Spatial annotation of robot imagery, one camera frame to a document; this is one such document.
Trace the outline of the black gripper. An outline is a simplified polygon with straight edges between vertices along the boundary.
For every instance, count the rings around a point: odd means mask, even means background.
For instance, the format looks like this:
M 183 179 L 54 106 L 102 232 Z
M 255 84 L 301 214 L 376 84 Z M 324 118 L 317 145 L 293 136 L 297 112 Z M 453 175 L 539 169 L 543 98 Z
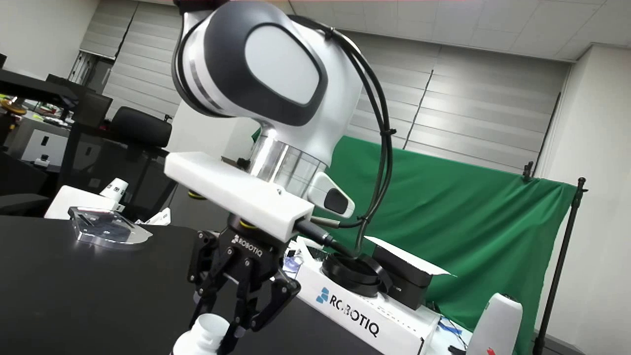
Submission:
M 216 295 L 208 291 L 208 283 L 220 287 L 230 278 L 240 283 L 236 285 L 236 305 L 224 333 L 224 347 L 234 349 L 246 331 L 259 331 L 301 289 L 297 280 L 275 276 L 281 254 L 283 244 L 277 238 L 244 218 L 230 218 L 218 234 L 200 230 L 192 244 L 186 272 L 194 301 L 190 319 L 212 307 Z M 257 287 L 265 280 L 269 280 L 269 295 L 263 305 L 257 305 Z

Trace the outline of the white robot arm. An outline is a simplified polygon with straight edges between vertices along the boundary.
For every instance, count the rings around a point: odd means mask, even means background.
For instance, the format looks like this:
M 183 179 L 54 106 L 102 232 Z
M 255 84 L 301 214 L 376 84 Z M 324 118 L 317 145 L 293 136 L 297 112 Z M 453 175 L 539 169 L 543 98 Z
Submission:
M 230 167 L 196 151 L 171 153 L 165 173 L 228 210 L 226 226 L 198 248 L 192 319 L 212 315 L 224 281 L 236 283 L 232 319 L 216 355 L 273 319 L 299 283 L 279 272 L 283 250 L 303 234 L 324 242 L 311 212 L 348 216 L 352 199 L 324 173 L 360 94 L 352 43 L 289 15 L 267 0 L 173 0 L 181 29 L 173 82 L 196 112 L 259 124 L 250 165 Z

